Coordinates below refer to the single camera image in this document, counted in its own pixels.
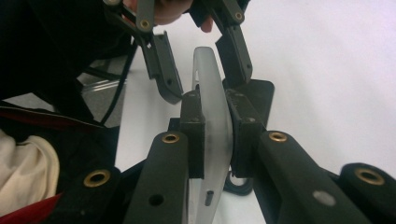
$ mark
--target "white table surface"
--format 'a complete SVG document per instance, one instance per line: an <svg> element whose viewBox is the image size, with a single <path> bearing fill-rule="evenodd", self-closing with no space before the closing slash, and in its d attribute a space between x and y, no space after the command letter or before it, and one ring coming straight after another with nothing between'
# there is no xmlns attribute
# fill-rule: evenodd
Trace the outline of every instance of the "white table surface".
<svg viewBox="0 0 396 224"><path fill-rule="evenodd" d="M365 162L396 176L395 11L391 0L250 1L242 29L253 78L276 86L268 130L291 134L334 173ZM193 50L216 51L219 31L203 34L189 15L155 32L163 30L190 91ZM179 109L161 98L139 51L128 76L117 166L123 171L145 159ZM254 194L224 193L215 221L264 223Z"/></svg>

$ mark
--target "black cable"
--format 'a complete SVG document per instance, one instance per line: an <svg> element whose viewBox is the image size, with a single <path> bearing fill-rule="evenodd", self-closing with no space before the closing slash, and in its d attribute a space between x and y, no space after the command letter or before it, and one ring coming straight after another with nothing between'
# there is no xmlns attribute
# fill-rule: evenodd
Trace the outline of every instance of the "black cable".
<svg viewBox="0 0 396 224"><path fill-rule="evenodd" d="M249 195L251 191L253 191L253 180L251 178L247 178L246 182L243 185L235 185L233 181L231 181L232 172L229 171L227 178L225 179L224 191L227 191L232 194L236 194L239 196Z"/></svg>
<svg viewBox="0 0 396 224"><path fill-rule="evenodd" d="M119 85L117 86L116 93L114 93L113 100L111 101L111 104L108 107L107 112L105 113L102 120L100 121L100 123L102 125L105 125L106 121L108 120L111 113L113 113L114 108L116 107L117 101L120 98L122 87L125 83L125 79L128 77L129 69L131 67L132 60L134 59L134 55L136 54L136 51L137 51L137 44L136 44L136 41L134 41L134 43L131 46L129 46L129 48L127 49L127 58L126 58L125 65L122 69Z"/></svg>

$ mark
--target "red fabric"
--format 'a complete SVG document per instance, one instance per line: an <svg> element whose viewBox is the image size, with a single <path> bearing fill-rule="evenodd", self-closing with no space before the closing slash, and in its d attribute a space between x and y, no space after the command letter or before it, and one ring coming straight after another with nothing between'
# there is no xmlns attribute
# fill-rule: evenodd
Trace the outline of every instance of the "red fabric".
<svg viewBox="0 0 396 224"><path fill-rule="evenodd" d="M35 224L44 221L54 209L62 194L30 204L0 217L0 224Z"/></svg>
<svg viewBox="0 0 396 224"><path fill-rule="evenodd" d="M0 117L59 131L65 130L66 128L78 128L83 132L89 133L100 127L99 125L90 124L89 122L77 119L70 119L50 112L18 107L0 107Z"/></svg>

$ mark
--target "human hand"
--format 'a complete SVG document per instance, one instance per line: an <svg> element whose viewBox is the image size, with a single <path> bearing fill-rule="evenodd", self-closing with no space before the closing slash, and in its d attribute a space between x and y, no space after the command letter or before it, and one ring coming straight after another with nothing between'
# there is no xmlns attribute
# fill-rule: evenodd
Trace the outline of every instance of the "human hand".
<svg viewBox="0 0 396 224"><path fill-rule="evenodd" d="M132 11L137 10L138 0L123 0L123 4ZM154 20L156 24L165 25L176 21L180 16L191 7L192 0L156 0L154 9ZM209 33L213 27L212 18L207 18L202 24L201 30Z"/></svg>

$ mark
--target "white fabric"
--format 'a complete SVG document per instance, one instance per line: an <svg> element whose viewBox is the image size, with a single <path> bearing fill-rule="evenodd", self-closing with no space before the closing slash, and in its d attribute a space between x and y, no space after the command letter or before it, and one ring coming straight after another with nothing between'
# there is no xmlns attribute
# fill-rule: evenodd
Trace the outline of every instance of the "white fabric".
<svg viewBox="0 0 396 224"><path fill-rule="evenodd" d="M0 130L0 216L55 195L59 161L38 136L22 142Z"/></svg>

